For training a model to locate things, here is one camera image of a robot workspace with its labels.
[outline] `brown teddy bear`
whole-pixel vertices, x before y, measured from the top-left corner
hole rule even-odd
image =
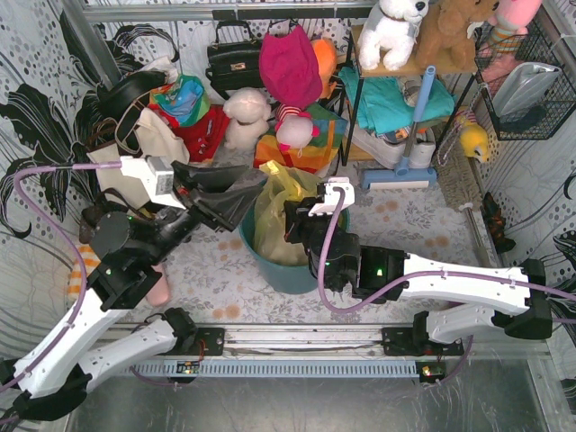
[[[450,49],[457,68],[473,63],[476,50],[468,29],[488,20],[498,5],[498,0],[444,0],[430,6],[416,45],[417,64],[421,68],[434,65],[441,49]]]

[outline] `teal trash bin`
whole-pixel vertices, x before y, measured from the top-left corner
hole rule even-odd
[[[348,210],[342,211],[344,226],[350,228]],[[307,265],[288,266],[278,265],[262,258],[254,250],[254,234],[256,224],[254,222],[254,206],[248,211],[240,225],[242,241],[255,258],[260,274],[275,291],[286,294],[305,294],[314,291],[318,287],[318,281],[310,274]]]

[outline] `blue brush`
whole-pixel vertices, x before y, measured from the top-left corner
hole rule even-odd
[[[434,75],[436,74],[436,67],[428,66],[424,73],[422,80],[422,87],[418,93],[418,101],[416,108],[414,108],[414,115],[412,117],[412,126],[406,147],[404,148],[404,155],[394,170],[390,169],[367,169],[363,172],[362,187],[364,189],[408,189],[417,187],[429,187],[434,185],[437,180],[436,170],[434,168],[409,168],[408,162],[410,160],[410,152],[416,142],[416,133],[418,130],[418,123],[421,122],[424,115],[424,109],[428,103],[430,96],[430,89],[434,82]]]

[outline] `folded teal cloth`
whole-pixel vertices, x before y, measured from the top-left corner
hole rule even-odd
[[[358,88],[358,74],[351,67],[342,67],[339,73],[346,94],[353,104]],[[422,121],[450,115],[454,98],[437,79],[434,80]],[[362,129],[377,134],[396,131],[412,123],[414,108],[406,105],[396,78],[366,78],[356,121]]]

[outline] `yellow rubber duck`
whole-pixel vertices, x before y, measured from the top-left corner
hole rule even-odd
[[[474,121],[461,117],[460,145],[468,158],[476,158],[482,164],[488,160],[488,133]]]

